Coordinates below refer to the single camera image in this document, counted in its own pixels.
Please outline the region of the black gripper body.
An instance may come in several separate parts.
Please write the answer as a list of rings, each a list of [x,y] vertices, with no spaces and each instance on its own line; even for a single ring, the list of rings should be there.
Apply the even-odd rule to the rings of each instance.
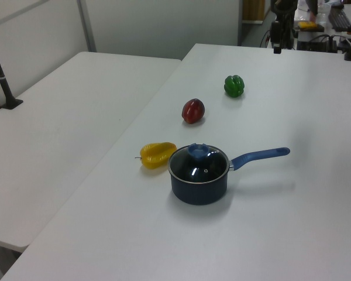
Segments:
[[[293,44],[293,26],[294,13],[276,15],[270,27],[271,44]]]

